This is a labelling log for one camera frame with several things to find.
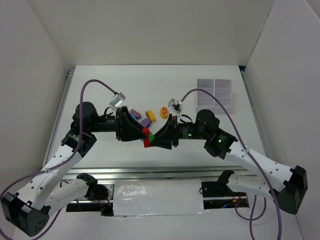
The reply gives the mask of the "green half-round lego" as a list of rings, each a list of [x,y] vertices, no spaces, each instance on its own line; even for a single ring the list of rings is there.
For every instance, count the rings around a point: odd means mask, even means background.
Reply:
[[[149,142],[151,143],[155,139],[155,136],[152,132],[149,133]]]

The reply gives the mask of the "red rectangular lego brick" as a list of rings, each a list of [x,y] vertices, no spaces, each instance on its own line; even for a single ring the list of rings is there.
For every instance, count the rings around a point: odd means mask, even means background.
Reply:
[[[145,148],[150,147],[150,130],[148,128],[143,128],[142,129],[143,134],[145,135],[145,138],[143,139],[143,145]]]

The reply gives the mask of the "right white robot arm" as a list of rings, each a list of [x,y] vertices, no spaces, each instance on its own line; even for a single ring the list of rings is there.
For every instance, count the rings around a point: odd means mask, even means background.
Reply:
[[[150,146],[170,150],[178,146],[179,140],[204,140],[204,149],[212,157],[241,166],[260,178],[250,180],[226,170],[218,179],[223,189],[277,200],[282,211],[297,214],[308,190],[306,170],[299,165],[283,165],[250,150],[235,136],[222,130],[219,124],[220,120],[207,109],[197,113],[194,123],[179,123],[176,116],[170,115],[166,124],[154,135]]]

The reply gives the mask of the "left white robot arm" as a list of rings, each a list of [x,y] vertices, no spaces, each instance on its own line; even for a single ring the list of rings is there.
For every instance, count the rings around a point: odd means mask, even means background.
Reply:
[[[131,142],[148,139],[144,128],[131,116],[126,106],[112,115],[98,115],[91,102],[76,107],[69,132],[56,153],[39,171],[21,179],[29,182],[16,193],[8,189],[0,195],[5,219],[36,240],[44,235],[50,217],[75,199],[96,199],[104,187],[88,173],[81,173],[71,183],[56,188],[66,173],[79,163],[96,143],[96,132],[114,132],[116,139]]]

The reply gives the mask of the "purple brown half-round lego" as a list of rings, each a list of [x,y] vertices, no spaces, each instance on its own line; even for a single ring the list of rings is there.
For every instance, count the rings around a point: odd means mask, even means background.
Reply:
[[[131,115],[134,115],[135,117],[137,117],[138,120],[140,120],[141,117],[142,117],[141,113],[139,113],[138,111],[136,111],[136,110],[133,109],[133,108],[132,108],[129,112],[130,112]]]

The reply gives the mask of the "purple oval lego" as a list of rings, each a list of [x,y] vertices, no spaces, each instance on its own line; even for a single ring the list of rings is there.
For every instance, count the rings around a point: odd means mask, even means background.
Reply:
[[[148,118],[143,119],[140,124],[143,128],[148,128],[151,124],[151,121]]]

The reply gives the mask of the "yellow brown lego brick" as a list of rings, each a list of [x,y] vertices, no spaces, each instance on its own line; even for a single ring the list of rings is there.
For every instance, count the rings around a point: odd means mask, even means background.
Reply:
[[[145,114],[151,123],[154,123],[156,121],[156,117],[151,110],[147,110]]]

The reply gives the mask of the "yellow butterfly lego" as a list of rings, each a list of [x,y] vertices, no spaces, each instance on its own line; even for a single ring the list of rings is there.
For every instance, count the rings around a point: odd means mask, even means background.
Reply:
[[[161,109],[160,109],[160,117],[162,119],[167,119],[169,117],[169,110],[167,107],[163,106]]]

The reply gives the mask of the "white foil-taped panel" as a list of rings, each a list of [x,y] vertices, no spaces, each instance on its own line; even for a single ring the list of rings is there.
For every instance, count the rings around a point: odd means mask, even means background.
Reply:
[[[183,216],[205,212],[200,180],[116,181],[115,216]]]

